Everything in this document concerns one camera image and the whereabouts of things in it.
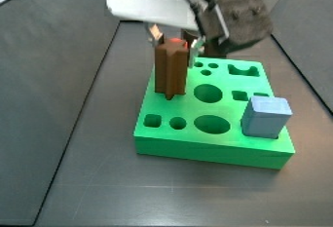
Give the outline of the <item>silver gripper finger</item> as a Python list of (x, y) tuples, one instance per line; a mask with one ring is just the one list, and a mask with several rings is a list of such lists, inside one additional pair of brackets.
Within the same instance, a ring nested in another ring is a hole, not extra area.
[(158, 28), (156, 24), (147, 23), (146, 29), (148, 32), (148, 40), (152, 43), (152, 46), (156, 47), (164, 42), (164, 35)]
[(202, 52), (202, 49), (205, 48), (205, 43), (206, 43), (206, 37), (199, 37), (197, 38), (190, 46), (190, 51), (189, 51), (189, 66), (194, 66), (195, 58)]

